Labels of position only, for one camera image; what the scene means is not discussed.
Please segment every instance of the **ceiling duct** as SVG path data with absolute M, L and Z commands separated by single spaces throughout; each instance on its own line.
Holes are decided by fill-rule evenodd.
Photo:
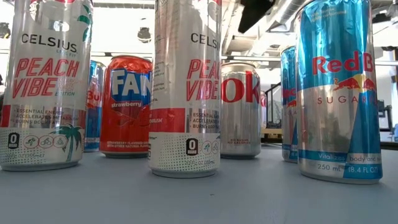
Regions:
M 265 25 L 261 27 L 264 32 L 258 37 L 251 49 L 246 53 L 247 56 L 260 56 L 266 51 L 268 46 L 271 44 L 268 32 L 276 27 L 280 27 L 289 21 L 292 21 L 293 17 L 296 15 L 297 11 L 306 2 L 310 0 L 279 0 L 273 7 L 272 12 L 266 17 Z M 292 26 L 288 24 L 288 30 L 291 30 Z

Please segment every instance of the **table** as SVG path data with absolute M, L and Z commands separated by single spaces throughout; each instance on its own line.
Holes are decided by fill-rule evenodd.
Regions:
M 355 224 L 398 222 L 398 152 L 383 150 L 376 185 L 309 179 L 263 145 L 254 160 L 223 159 L 202 179 L 151 174 L 147 159 L 87 153 L 77 167 L 0 172 L 2 224 Z

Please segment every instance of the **red can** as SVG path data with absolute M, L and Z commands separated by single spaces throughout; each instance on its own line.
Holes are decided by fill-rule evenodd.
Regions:
M 99 150 L 106 157 L 146 157 L 152 63 L 113 57 L 105 73 Z

